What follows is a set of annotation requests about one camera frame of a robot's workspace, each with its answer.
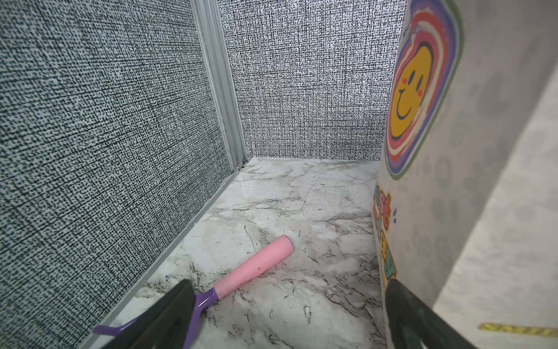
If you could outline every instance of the metal corner post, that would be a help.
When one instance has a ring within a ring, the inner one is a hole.
[[[230,167],[248,160],[217,0],[190,0]]]

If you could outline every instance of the gray wall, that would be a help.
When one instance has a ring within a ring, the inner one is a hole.
[[[231,170],[188,0],[0,22],[0,347],[72,348]]]
[[[405,0],[219,0],[252,156],[379,160]]]

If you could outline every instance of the gray veining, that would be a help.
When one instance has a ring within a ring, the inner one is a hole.
[[[253,158],[113,325],[184,278],[208,290],[286,234],[294,254],[209,308],[193,348],[384,348],[371,229],[378,168],[379,161]]]

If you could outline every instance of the pink foam handle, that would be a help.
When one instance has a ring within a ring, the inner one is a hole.
[[[291,240],[286,235],[282,235],[242,263],[232,273],[217,281],[214,287],[217,297],[219,299],[225,298],[232,291],[279,264],[283,259],[289,257],[294,250]]]

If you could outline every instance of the yellow tape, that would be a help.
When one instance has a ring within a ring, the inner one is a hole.
[[[558,328],[554,328],[554,327],[531,327],[531,326],[508,325],[503,323],[483,322],[482,324],[479,325],[478,329],[482,331],[526,334],[528,336],[558,338]]]

